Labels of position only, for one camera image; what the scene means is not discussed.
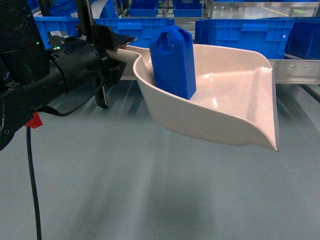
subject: plastic scoop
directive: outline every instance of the plastic scoop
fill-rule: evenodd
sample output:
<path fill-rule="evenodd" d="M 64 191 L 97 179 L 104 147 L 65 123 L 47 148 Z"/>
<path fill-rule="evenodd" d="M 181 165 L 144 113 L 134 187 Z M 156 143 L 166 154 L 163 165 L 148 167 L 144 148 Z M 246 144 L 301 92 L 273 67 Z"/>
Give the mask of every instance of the plastic scoop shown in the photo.
<path fill-rule="evenodd" d="M 151 117 L 164 128 L 216 143 L 278 150 L 275 82 L 260 53 L 194 44 L 196 92 L 190 100 L 156 87 L 148 48 L 108 53 L 127 62 L 124 79 L 134 73 Z"/>

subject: blue plastic bin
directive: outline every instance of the blue plastic bin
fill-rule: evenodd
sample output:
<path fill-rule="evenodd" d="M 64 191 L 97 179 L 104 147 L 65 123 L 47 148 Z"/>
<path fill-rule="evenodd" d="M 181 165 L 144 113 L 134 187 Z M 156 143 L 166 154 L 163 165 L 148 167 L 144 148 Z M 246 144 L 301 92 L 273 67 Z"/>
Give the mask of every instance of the blue plastic bin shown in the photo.
<path fill-rule="evenodd" d="M 132 17 L 155 17 L 158 14 L 158 0 L 135 0 L 129 7 L 129 13 Z"/>
<path fill-rule="evenodd" d="M 297 17 L 285 52 L 302 59 L 320 60 L 320 17 Z"/>
<path fill-rule="evenodd" d="M 54 17 L 70 17 L 71 14 L 77 11 L 76 1 L 75 0 L 60 0 L 60 4 L 51 7 L 49 12 Z M 100 18 L 117 18 L 113 0 L 108 0 L 105 4 Z"/>
<path fill-rule="evenodd" d="M 175 17 L 201 17 L 202 16 L 201 3 L 176 3 L 173 8 Z"/>
<path fill-rule="evenodd" d="M 175 4 L 198 4 L 199 0 L 173 0 L 173 5 Z"/>
<path fill-rule="evenodd" d="M 29 4 L 31 10 L 39 8 L 39 3 L 37 0 L 28 0 L 28 4 Z"/>
<path fill-rule="evenodd" d="M 195 41 L 256 51 L 268 59 L 283 59 L 294 18 L 203 19 L 195 22 Z"/>
<path fill-rule="evenodd" d="M 45 48 L 50 48 L 48 44 L 48 33 L 54 31 L 67 32 L 69 36 L 78 36 L 76 25 L 78 18 L 74 17 L 35 17 L 36 25 L 39 29 Z M 109 26 L 116 34 L 136 37 L 137 40 L 130 45 L 148 48 L 151 39 L 156 36 L 164 26 L 175 24 L 173 19 L 164 17 L 157 18 L 100 18 L 95 19 L 96 24 Z"/>

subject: red tag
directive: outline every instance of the red tag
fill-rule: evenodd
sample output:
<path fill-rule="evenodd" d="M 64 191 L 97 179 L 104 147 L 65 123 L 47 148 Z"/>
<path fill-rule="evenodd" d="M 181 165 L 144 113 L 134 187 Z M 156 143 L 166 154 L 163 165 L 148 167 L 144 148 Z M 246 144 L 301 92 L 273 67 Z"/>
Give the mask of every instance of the red tag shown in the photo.
<path fill-rule="evenodd" d="M 40 119 L 39 114 L 36 111 L 33 113 L 33 118 L 25 124 L 26 127 L 33 128 L 33 129 L 36 129 L 42 125 L 43 123 Z"/>

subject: blue bottle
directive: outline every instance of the blue bottle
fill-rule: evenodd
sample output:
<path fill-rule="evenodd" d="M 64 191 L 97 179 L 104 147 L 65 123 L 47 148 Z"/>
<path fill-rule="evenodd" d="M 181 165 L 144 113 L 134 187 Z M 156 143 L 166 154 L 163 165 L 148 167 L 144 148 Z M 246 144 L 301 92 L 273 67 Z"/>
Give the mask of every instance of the blue bottle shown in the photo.
<path fill-rule="evenodd" d="M 176 25 L 165 26 L 149 47 L 156 87 L 189 100 L 196 92 L 192 35 Z"/>

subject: blue plastic object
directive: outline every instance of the blue plastic object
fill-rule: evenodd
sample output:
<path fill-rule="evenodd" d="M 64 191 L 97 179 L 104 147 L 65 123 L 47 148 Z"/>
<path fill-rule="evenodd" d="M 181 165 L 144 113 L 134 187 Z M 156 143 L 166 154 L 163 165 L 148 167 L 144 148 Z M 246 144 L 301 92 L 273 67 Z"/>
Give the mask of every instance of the blue plastic object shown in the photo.
<path fill-rule="evenodd" d="M 203 19 L 195 22 L 195 41 L 252 50 L 268 59 L 283 59 L 294 18 Z"/>
<path fill-rule="evenodd" d="M 64 31 L 69 36 L 77 36 L 76 25 L 79 24 L 78 18 L 74 17 L 35 17 L 36 25 L 39 29 L 45 48 L 50 48 L 48 44 L 48 33 L 54 31 Z M 148 48 L 154 36 L 159 34 L 164 26 L 175 24 L 173 19 L 164 17 L 157 18 L 100 18 L 94 20 L 96 24 L 109 26 L 116 34 L 136 37 L 135 42 L 130 45 Z"/>
<path fill-rule="evenodd" d="M 49 9 L 49 12 L 54 17 L 70 17 L 71 14 L 77 11 L 75 0 L 60 0 L 59 4 Z M 105 4 L 100 18 L 118 18 L 113 0 L 108 0 Z"/>
<path fill-rule="evenodd" d="M 171 94 L 190 99 L 196 92 L 192 35 L 176 26 L 165 26 L 150 42 L 155 85 Z"/>
<path fill-rule="evenodd" d="M 129 7 L 132 17 L 155 17 L 158 14 L 158 0 L 134 0 Z"/>
<path fill-rule="evenodd" d="M 201 17 L 202 4 L 198 3 L 176 3 L 173 8 L 175 17 Z"/>
<path fill-rule="evenodd" d="M 28 0 L 28 4 L 29 4 L 31 10 L 39 8 L 39 3 L 37 0 Z"/>
<path fill-rule="evenodd" d="M 320 60 L 320 17 L 297 17 L 285 52 L 302 59 Z"/>
<path fill-rule="evenodd" d="M 198 4 L 200 1 L 199 0 L 173 0 L 173 5 L 176 4 Z"/>

